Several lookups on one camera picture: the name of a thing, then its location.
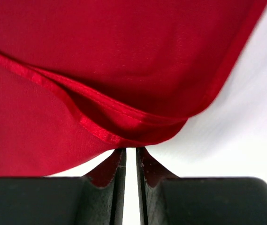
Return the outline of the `red cloth napkin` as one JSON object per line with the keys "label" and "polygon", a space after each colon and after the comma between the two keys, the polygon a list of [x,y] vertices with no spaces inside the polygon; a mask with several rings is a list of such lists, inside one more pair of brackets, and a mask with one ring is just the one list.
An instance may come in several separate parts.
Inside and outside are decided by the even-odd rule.
{"label": "red cloth napkin", "polygon": [[224,86],[267,0],[0,0],[0,177],[175,136]]}

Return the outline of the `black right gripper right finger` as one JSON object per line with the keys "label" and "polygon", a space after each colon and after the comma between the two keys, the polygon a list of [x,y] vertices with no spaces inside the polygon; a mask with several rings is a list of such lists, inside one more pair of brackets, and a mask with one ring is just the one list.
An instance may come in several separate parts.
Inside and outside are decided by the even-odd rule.
{"label": "black right gripper right finger", "polygon": [[136,148],[137,183],[142,225],[168,225],[166,200],[161,184],[178,176],[150,155],[145,147]]}

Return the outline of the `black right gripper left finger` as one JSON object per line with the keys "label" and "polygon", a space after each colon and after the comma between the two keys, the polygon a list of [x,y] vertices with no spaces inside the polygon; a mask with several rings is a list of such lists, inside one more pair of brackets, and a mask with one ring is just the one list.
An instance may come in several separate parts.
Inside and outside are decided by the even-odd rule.
{"label": "black right gripper left finger", "polygon": [[76,225],[121,225],[124,206],[126,150],[116,149],[82,176]]}

